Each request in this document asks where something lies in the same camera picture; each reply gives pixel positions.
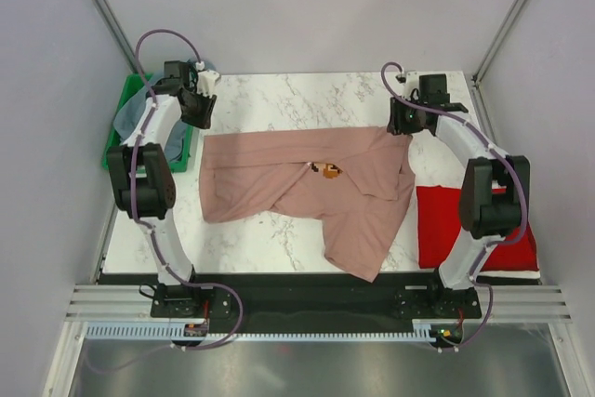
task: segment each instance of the blue-gray cloth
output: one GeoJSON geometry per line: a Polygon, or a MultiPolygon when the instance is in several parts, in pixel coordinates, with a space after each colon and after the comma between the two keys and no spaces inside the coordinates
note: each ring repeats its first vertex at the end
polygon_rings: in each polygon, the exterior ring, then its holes
{"type": "MultiPolygon", "coordinates": [[[[155,83],[163,77],[163,71],[156,72],[149,80],[149,84],[154,86],[155,83]]],[[[140,117],[145,112],[147,101],[146,96],[147,87],[143,86],[142,89],[135,93],[115,115],[115,118],[113,119],[113,128],[122,141],[130,137],[132,132],[134,132],[134,129],[137,128],[140,117]]],[[[165,158],[168,162],[175,162],[182,155],[184,135],[186,135],[187,126],[187,124],[178,121],[171,129],[171,134],[169,134],[169,139],[167,139],[164,148],[165,158]]]]}

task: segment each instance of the marble tabletop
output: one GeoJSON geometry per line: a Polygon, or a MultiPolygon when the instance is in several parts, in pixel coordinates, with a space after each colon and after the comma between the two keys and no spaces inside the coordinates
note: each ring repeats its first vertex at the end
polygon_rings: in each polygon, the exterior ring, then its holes
{"type": "MultiPolygon", "coordinates": [[[[462,72],[448,72],[452,102],[476,120],[462,72]]],[[[394,81],[395,88],[401,86],[394,81]]],[[[174,216],[184,251],[197,272],[335,272],[323,256],[322,223],[269,212],[240,221],[207,224],[198,195],[205,135],[343,126],[386,126],[389,97],[378,73],[256,74],[223,76],[212,128],[194,131],[188,171],[174,174],[174,216]]],[[[416,185],[459,188],[463,166],[429,132],[414,135],[409,161],[416,185]]],[[[382,271],[417,271],[417,198],[392,244],[382,271]]],[[[140,229],[124,212],[116,217],[104,273],[156,272],[140,229]]]]}

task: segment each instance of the gray floor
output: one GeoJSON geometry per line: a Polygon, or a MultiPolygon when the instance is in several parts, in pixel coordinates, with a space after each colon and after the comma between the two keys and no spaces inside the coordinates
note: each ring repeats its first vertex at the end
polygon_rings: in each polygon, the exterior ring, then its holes
{"type": "MultiPolygon", "coordinates": [[[[459,353],[404,343],[235,342],[205,352],[161,351],[121,372],[80,366],[82,397],[566,396],[547,332],[488,327],[459,353]]],[[[96,367],[157,346],[87,341],[96,367]]]]}

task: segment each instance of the green basket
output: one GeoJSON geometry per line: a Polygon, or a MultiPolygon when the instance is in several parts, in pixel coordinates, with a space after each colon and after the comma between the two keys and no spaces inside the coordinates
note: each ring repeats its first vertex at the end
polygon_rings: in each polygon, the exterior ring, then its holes
{"type": "MultiPolygon", "coordinates": [[[[147,74],[147,79],[151,79],[152,74],[147,74]]],[[[116,113],[122,109],[122,107],[126,104],[126,102],[132,98],[132,96],[137,93],[139,90],[142,89],[142,80],[140,76],[137,74],[130,74],[126,78],[126,82],[124,83],[124,88],[122,89],[122,95],[120,95],[120,102],[118,102],[118,108],[116,109],[116,113]]],[[[186,134],[184,135],[184,145],[182,146],[182,154],[178,160],[175,162],[169,163],[169,169],[171,172],[185,172],[188,169],[188,159],[190,158],[190,143],[192,140],[192,126],[187,126],[186,134]]],[[[113,146],[119,146],[122,143],[120,140],[120,136],[115,131],[112,126],[112,131],[110,132],[110,137],[108,138],[108,143],[105,145],[105,151],[103,151],[103,160],[101,161],[101,165],[107,169],[108,168],[108,160],[107,160],[107,151],[113,146]]]]}

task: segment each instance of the table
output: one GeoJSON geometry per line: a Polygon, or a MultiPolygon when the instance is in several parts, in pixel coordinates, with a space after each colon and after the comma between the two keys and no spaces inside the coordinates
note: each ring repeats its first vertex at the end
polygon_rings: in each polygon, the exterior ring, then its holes
{"type": "MultiPolygon", "coordinates": [[[[452,102],[463,103],[477,121],[462,72],[447,72],[452,102]]],[[[393,79],[395,88],[401,86],[393,79]]],[[[256,74],[224,76],[218,86],[212,128],[195,131],[188,171],[174,174],[174,207],[179,238],[197,272],[337,272],[323,256],[322,223],[260,213],[240,221],[207,224],[198,195],[198,173],[205,135],[341,126],[386,126],[389,93],[379,73],[256,74]]],[[[459,188],[464,167],[438,139],[414,135],[409,161],[416,185],[459,188]]],[[[418,271],[417,198],[382,271],[418,271]]],[[[109,239],[103,273],[156,273],[140,229],[118,212],[109,239]]],[[[538,273],[521,272],[522,277],[538,273]]]]}

